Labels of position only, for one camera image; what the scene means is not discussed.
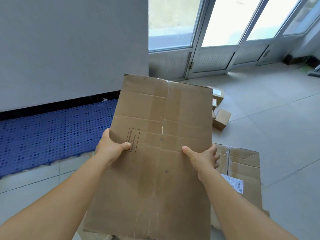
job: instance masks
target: finger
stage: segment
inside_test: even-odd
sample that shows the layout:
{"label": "finger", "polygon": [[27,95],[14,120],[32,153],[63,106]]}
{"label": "finger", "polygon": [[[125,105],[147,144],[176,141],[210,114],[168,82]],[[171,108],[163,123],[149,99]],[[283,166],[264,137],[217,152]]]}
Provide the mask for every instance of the finger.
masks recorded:
{"label": "finger", "polygon": [[212,144],[212,146],[208,149],[208,151],[212,154],[215,155],[217,152],[218,148],[216,147],[216,144]]}
{"label": "finger", "polygon": [[129,150],[130,147],[131,147],[131,143],[130,143],[130,142],[124,142],[124,143],[120,144],[120,147],[121,147],[121,149],[122,149],[123,151]]}
{"label": "finger", "polygon": [[186,154],[188,157],[193,157],[195,155],[196,152],[194,152],[193,150],[191,150],[189,147],[187,146],[183,146],[182,147],[182,151],[184,154]]}
{"label": "finger", "polygon": [[109,135],[110,135],[110,128],[105,129],[104,132],[102,133],[102,136],[103,136],[103,137],[110,138]]}
{"label": "finger", "polygon": [[215,161],[218,161],[219,158],[220,158],[220,155],[215,155],[215,156],[214,156],[214,160],[215,160]]}

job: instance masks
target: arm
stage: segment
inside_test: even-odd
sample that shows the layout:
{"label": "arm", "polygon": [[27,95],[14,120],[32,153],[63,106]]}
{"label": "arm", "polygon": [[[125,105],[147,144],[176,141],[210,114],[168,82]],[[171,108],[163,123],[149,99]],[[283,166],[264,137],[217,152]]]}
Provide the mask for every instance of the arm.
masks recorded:
{"label": "arm", "polygon": [[60,185],[4,222],[0,239],[72,239],[102,175],[130,146],[111,141],[106,129],[96,154]]}
{"label": "arm", "polygon": [[216,161],[220,156],[216,155],[217,148],[214,144],[203,153],[194,152],[186,146],[182,147],[182,151],[190,157],[193,167],[197,170],[198,178],[207,191],[227,240],[297,240],[296,237],[239,195],[215,170],[218,167]]}

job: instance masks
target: blue perforated floor tile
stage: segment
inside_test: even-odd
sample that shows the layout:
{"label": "blue perforated floor tile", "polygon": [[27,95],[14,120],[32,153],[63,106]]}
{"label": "blue perforated floor tile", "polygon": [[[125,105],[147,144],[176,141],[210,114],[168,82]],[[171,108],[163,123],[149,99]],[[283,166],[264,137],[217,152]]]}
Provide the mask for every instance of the blue perforated floor tile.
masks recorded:
{"label": "blue perforated floor tile", "polygon": [[0,178],[94,151],[117,101],[0,121]]}

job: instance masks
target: tiled floor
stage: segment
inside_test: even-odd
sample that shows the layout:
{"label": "tiled floor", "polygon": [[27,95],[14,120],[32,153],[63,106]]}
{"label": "tiled floor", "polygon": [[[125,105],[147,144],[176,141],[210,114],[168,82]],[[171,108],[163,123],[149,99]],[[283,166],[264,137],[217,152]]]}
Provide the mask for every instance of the tiled floor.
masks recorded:
{"label": "tiled floor", "polygon": [[[225,90],[220,108],[232,116],[223,132],[213,129],[212,141],[260,152],[264,208],[299,239],[318,239],[320,78],[276,63],[187,82]],[[69,177],[89,157],[87,153],[2,178],[0,224]],[[211,239],[222,238],[219,231],[211,232]]]}

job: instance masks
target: flattened cardboard box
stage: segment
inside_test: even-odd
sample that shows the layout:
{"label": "flattened cardboard box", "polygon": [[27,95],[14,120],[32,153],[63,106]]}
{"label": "flattened cardboard box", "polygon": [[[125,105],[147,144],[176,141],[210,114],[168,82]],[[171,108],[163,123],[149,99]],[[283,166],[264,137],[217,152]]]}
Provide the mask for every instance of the flattened cardboard box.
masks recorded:
{"label": "flattened cardboard box", "polygon": [[[218,172],[243,180],[243,194],[239,194],[260,210],[263,210],[259,153],[219,144],[216,144],[216,146],[218,148],[217,152],[220,154]],[[220,222],[212,206],[211,225],[221,229]]]}
{"label": "flattened cardboard box", "polygon": [[212,142],[212,89],[126,75],[110,129],[132,147],[106,171],[84,229],[140,239],[210,239],[210,202],[182,153]]}

